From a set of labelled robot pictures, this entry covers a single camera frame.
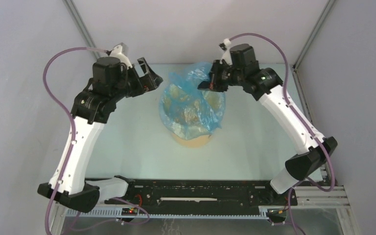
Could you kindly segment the blue plastic trash bag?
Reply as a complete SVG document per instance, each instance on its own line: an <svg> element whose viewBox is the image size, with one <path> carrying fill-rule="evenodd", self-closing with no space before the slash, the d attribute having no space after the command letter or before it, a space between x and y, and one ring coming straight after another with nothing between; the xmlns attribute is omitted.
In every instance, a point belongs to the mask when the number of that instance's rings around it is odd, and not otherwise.
<svg viewBox="0 0 376 235"><path fill-rule="evenodd" d="M221 128L226 109L224 93L198 90L202 81L210 81L212 63L188 65L168 75L169 84L159 101L163 125L184 140L212 135Z"/></svg>

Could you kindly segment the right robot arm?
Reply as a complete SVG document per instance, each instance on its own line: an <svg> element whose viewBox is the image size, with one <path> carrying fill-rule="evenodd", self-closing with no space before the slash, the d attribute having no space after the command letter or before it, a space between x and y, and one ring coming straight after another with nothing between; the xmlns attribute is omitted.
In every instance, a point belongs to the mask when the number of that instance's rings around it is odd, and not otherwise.
<svg viewBox="0 0 376 235"><path fill-rule="evenodd" d="M285 198L285 192L325 164L337 147L334 137L325 137L296 108L283 80L272 68L261 69L249 44L232 46L229 40L219 45L222 58L214 60L209 81L198 89L223 93L229 86L241 86L265 107L291 138L296 155L270 181L265 198L272 205Z"/></svg>

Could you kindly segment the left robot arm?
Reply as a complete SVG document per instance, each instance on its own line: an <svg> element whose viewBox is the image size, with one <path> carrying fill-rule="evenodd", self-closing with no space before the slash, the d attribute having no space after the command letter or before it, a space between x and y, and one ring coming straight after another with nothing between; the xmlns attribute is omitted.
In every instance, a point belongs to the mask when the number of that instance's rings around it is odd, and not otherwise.
<svg viewBox="0 0 376 235"><path fill-rule="evenodd" d="M85 174L96 140L117 103L153 91L163 82L144 58L138 63L143 76L115 57L101 57L93 64L93 76L75 97L69 113L70 133L63 156L50 181L38 186L40 195L82 213L113 197L124 204L133 202L135 190L124 179L115 176L86 182Z"/></svg>

